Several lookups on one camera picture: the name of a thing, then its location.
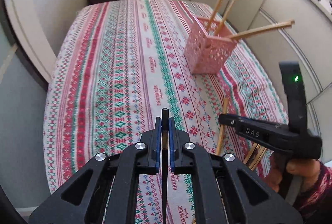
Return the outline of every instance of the finger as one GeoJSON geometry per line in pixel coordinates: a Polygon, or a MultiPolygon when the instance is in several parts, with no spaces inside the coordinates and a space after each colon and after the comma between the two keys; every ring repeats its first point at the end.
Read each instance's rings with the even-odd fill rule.
{"type": "Polygon", "coordinates": [[[305,177],[304,181],[303,181],[303,185],[301,187],[301,191],[305,192],[309,189],[311,189],[311,187],[313,187],[313,185],[317,182],[319,177],[319,173],[311,176],[311,177],[305,177]]]}
{"type": "Polygon", "coordinates": [[[274,159],[274,153],[270,156],[270,164],[271,164],[271,168],[277,167],[276,161],[274,159]]]}
{"type": "Polygon", "coordinates": [[[265,182],[270,186],[279,185],[283,175],[278,169],[270,169],[269,174],[265,177],[265,182]]]}
{"type": "Polygon", "coordinates": [[[286,166],[290,174],[313,177],[320,172],[320,163],[315,159],[291,159],[286,166]]]}
{"type": "Polygon", "coordinates": [[[276,193],[279,192],[279,185],[275,185],[271,187],[276,193]]]}

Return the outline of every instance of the table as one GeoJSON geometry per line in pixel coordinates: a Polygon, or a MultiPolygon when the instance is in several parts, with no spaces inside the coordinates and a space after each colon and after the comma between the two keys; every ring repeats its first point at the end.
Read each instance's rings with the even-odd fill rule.
{"type": "MultiPolygon", "coordinates": [[[[183,49],[192,17],[211,12],[201,3],[124,0],[79,13],[58,55],[46,101],[44,158],[51,192],[94,154],[117,154],[139,141],[163,107],[178,129],[210,153],[225,97],[229,113],[286,123],[271,81],[243,41],[217,75],[190,74],[183,49]]],[[[243,159],[250,146],[226,127],[223,153],[243,159]]],[[[269,170],[269,154],[256,169],[261,177],[269,170]]],[[[170,173],[168,183],[168,223],[191,223],[190,175],[170,173]]],[[[136,223],[161,223],[161,176],[141,175],[138,192],[136,223]]]]}

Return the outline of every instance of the pink basket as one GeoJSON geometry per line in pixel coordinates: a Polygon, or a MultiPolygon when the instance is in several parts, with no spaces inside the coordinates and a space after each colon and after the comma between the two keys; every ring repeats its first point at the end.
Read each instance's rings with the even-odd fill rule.
{"type": "Polygon", "coordinates": [[[216,74],[234,50],[237,41],[225,38],[233,34],[224,25],[218,36],[209,35],[219,25],[213,21],[209,32],[205,27],[209,19],[194,17],[184,50],[191,74],[216,74]]]}

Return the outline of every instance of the sleeve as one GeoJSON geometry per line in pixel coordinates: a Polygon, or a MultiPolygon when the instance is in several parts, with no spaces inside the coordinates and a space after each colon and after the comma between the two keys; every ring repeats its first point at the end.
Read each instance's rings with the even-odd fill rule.
{"type": "Polygon", "coordinates": [[[306,224],[331,223],[332,220],[332,168],[320,164],[317,182],[301,193],[294,205],[306,224]]]}

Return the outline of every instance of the silver screw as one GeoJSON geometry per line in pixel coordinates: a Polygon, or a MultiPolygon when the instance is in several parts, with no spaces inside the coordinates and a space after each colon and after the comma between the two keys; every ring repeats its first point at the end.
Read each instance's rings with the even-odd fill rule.
{"type": "Polygon", "coordinates": [[[103,161],[106,158],[106,155],[103,153],[96,154],[97,161],[103,161]]]}
{"type": "Polygon", "coordinates": [[[189,150],[194,149],[195,148],[195,144],[193,144],[193,143],[186,143],[185,144],[185,148],[189,149],[189,150]]]}
{"type": "Polygon", "coordinates": [[[226,154],[224,158],[226,161],[233,161],[235,159],[235,156],[233,154],[226,154]]]}
{"type": "Polygon", "coordinates": [[[142,150],[145,148],[145,143],[137,143],[135,144],[135,148],[138,149],[138,150],[142,150]]]}

